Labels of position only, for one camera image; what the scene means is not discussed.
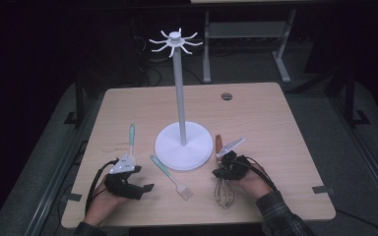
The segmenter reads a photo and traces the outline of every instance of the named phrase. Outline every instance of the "black tape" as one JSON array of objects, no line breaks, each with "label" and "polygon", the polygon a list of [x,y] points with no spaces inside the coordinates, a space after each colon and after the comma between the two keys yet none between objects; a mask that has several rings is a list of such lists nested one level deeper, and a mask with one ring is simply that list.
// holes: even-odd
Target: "black tape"
[{"label": "black tape", "polygon": [[77,195],[77,194],[69,194],[66,196],[67,200],[74,201],[74,202],[79,202],[82,198],[82,195]]},{"label": "black tape", "polygon": [[336,192],[333,188],[327,188],[325,186],[316,186],[312,187],[312,190],[314,191],[314,194],[324,194],[327,193],[328,195],[335,195]]}]

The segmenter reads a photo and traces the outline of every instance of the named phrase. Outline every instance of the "tabletop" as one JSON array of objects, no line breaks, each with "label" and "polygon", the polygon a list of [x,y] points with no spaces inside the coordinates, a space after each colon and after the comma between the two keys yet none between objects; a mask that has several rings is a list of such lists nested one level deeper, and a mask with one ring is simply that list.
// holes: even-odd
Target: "tabletop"
[{"label": "tabletop", "polygon": [[[231,100],[223,100],[223,93]],[[323,186],[317,168],[296,125],[280,86],[276,83],[185,86],[186,120],[205,127],[224,144],[239,138],[234,150],[258,161],[282,192],[290,209],[304,220],[335,216],[327,193],[315,194]],[[241,189],[233,188],[234,204],[221,208],[215,201],[217,168],[215,152],[202,166],[189,171],[169,169],[194,193],[184,201],[174,184],[152,163],[159,132],[178,121],[175,87],[115,88],[106,92],[72,194],[62,218],[65,227],[76,227],[84,217],[86,197],[96,172],[129,149],[129,128],[135,124],[134,155],[142,166],[131,175],[130,184],[154,183],[153,190],[119,208],[102,224],[106,226],[153,226],[219,224],[263,221],[259,210]]]}]

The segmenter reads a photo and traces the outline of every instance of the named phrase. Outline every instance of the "white brush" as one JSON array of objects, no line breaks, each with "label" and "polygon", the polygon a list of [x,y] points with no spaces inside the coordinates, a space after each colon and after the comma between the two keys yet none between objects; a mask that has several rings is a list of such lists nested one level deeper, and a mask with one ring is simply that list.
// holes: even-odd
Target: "white brush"
[{"label": "white brush", "polygon": [[179,183],[177,182],[177,180],[170,174],[170,172],[168,172],[168,170],[165,168],[165,166],[163,165],[163,163],[160,162],[160,160],[158,159],[157,156],[155,155],[150,155],[150,159],[155,163],[155,165],[171,180],[173,181],[173,183],[176,185],[176,190],[177,190],[177,193],[179,193],[180,196],[182,196],[182,198],[185,200],[185,201],[188,201],[188,199],[190,199],[190,197],[193,196],[193,193],[192,191],[185,185],[185,184],[182,184],[182,183]]}]

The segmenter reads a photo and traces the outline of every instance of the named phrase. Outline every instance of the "wooden table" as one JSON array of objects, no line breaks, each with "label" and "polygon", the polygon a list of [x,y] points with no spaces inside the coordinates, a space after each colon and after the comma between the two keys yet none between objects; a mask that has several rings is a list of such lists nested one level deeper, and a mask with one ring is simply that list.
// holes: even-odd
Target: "wooden table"
[{"label": "wooden table", "polygon": [[[224,92],[232,94],[222,100]],[[246,141],[235,149],[262,164],[282,192],[287,205],[305,220],[331,219],[335,211],[327,193],[315,194],[323,186],[315,164],[278,84],[236,84],[185,86],[186,120],[204,126],[223,143],[241,137]],[[194,192],[185,202],[174,184],[152,163],[158,133],[177,122],[175,87],[117,88],[104,97],[94,124],[72,193],[82,195],[69,201],[63,215],[65,227],[76,227],[84,217],[86,197],[98,169],[128,152],[130,124],[136,125],[134,154],[143,166],[129,182],[138,186],[155,183],[140,201],[122,205],[103,225],[151,226],[216,224],[263,221],[259,210],[240,189],[235,202],[222,209],[214,199],[217,179],[215,152],[201,167],[172,174]]]}]

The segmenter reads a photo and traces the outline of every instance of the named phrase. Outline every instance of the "hand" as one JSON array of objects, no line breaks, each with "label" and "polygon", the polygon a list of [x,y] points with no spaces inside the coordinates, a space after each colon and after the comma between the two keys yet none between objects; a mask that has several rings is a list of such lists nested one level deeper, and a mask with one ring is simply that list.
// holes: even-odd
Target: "hand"
[{"label": "hand", "polygon": [[90,224],[94,227],[100,226],[100,224],[116,209],[116,207],[130,200],[109,193],[103,184],[105,182],[105,178],[106,175],[94,190],[94,199],[92,200],[88,212],[85,215],[85,219],[83,220],[86,224]]},{"label": "hand", "polygon": [[[253,167],[265,173],[265,170],[258,164],[252,164]],[[231,180],[230,183],[240,186],[254,199],[260,199],[263,196],[273,192],[272,188],[252,170],[248,170],[247,174],[240,180]]]}]

